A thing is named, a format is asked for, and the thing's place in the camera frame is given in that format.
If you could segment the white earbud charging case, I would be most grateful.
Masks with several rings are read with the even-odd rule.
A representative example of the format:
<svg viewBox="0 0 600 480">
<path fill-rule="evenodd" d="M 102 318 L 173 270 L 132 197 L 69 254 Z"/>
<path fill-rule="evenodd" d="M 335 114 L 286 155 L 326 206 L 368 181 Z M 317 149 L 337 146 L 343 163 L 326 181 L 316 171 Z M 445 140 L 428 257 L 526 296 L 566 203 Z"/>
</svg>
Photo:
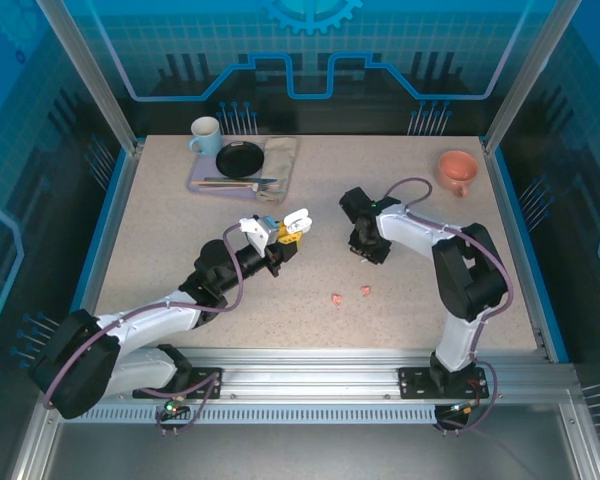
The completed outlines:
<svg viewBox="0 0 600 480">
<path fill-rule="evenodd" d="M 309 217 L 308 210 L 306 208 L 302 208 L 285 216 L 283 219 L 283 225 L 285 226 L 288 234 L 305 234 L 308 233 L 311 228 L 312 219 Z"/>
</svg>

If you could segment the folded grey cloth napkin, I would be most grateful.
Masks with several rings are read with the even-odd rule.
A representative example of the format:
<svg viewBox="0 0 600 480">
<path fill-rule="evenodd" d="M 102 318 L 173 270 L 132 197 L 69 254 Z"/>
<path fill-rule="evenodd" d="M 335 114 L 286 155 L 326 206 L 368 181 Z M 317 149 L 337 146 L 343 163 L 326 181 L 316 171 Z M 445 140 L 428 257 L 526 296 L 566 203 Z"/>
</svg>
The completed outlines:
<svg viewBox="0 0 600 480">
<path fill-rule="evenodd" d="M 261 178 L 278 179 L 278 191 L 256 192 L 262 202 L 281 203 L 287 195 L 293 171 L 298 140 L 296 137 L 271 137 L 265 143 Z"/>
</svg>

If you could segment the small black plate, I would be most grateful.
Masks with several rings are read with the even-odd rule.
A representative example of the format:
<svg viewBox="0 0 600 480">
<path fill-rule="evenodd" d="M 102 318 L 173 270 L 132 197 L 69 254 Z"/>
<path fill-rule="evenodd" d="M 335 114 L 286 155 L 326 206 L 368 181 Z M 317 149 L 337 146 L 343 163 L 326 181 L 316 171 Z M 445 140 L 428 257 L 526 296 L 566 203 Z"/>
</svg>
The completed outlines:
<svg viewBox="0 0 600 480">
<path fill-rule="evenodd" d="M 216 155 L 216 168 L 225 177 L 237 179 L 256 174 L 264 164 L 264 153 L 254 143 L 235 141 Z"/>
</svg>

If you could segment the orange ceramic cup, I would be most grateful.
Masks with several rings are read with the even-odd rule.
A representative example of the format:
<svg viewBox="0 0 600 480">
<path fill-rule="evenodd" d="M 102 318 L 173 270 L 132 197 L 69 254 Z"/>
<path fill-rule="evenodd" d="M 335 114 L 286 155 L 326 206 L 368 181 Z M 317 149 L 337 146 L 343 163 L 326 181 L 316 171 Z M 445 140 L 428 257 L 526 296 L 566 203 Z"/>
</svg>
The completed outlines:
<svg viewBox="0 0 600 480">
<path fill-rule="evenodd" d="M 479 173 L 477 160 L 467 152 L 451 150 L 443 153 L 436 167 L 436 181 L 459 198 L 469 195 L 469 187 Z"/>
</svg>

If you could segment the light blue mug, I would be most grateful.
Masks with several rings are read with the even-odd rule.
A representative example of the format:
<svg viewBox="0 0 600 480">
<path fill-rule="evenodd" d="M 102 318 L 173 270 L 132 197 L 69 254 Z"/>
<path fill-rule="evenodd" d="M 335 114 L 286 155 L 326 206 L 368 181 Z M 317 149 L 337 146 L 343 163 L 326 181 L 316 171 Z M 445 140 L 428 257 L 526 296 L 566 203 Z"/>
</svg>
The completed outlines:
<svg viewBox="0 0 600 480">
<path fill-rule="evenodd" d="M 216 156 L 223 146 L 220 123 L 215 117 L 204 116 L 191 124 L 189 149 L 197 154 Z"/>
</svg>

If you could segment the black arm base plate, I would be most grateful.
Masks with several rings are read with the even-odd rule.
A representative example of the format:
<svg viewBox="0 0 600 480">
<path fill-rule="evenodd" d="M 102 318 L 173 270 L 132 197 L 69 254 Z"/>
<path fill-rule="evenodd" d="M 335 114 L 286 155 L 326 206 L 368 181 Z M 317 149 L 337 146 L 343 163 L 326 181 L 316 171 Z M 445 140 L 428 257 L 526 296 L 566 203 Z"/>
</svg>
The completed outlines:
<svg viewBox="0 0 600 480">
<path fill-rule="evenodd" d="M 470 399 L 490 396 L 483 368 L 474 364 L 446 373 L 431 367 L 404 367 L 397 371 L 400 397 L 404 400 Z"/>
<path fill-rule="evenodd" d="M 209 398 L 219 399 L 223 375 L 223 370 L 221 368 L 191 368 L 189 370 L 180 369 L 163 388 L 155 388 L 155 391 L 158 392 L 158 395 L 149 393 L 145 389 L 137 389 L 132 392 L 132 397 L 136 399 L 171 398 L 174 397 L 177 392 L 189 390 L 193 386 L 203 382 L 212 374 L 217 375 L 217 379 L 214 382 L 207 382 L 201 387 L 190 391 L 186 395 L 186 398 L 202 399 L 207 390 L 211 389 Z"/>
</svg>

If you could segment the aluminium mounting rail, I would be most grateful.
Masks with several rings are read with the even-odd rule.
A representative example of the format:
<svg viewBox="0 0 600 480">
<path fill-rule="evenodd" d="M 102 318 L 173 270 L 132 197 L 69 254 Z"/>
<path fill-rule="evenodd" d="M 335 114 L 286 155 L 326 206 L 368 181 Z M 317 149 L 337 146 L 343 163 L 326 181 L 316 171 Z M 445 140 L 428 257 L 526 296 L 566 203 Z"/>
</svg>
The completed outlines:
<svg viewBox="0 0 600 480">
<path fill-rule="evenodd" d="M 182 348 L 194 366 L 223 370 L 222 403 L 396 403 L 397 370 L 427 367 L 428 349 Z M 486 350 L 496 370 L 496 403 L 559 404 L 577 399 L 570 364 L 539 352 Z"/>
</svg>

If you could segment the aluminium frame post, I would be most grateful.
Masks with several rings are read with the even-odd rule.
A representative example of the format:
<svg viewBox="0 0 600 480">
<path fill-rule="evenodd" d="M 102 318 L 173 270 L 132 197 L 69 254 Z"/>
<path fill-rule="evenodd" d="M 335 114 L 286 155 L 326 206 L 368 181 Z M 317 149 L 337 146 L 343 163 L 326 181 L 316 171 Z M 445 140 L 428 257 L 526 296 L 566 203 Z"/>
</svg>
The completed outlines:
<svg viewBox="0 0 600 480">
<path fill-rule="evenodd" d="M 62 0 L 36 0 L 56 37 L 124 151 L 135 155 L 138 140 L 97 61 Z"/>
<path fill-rule="evenodd" d="M 483 151 L 493 155 L 511 127 L 582 0 L 556 0 L 535 43 L 505 96 L 483 141 Z"/>
</svg>

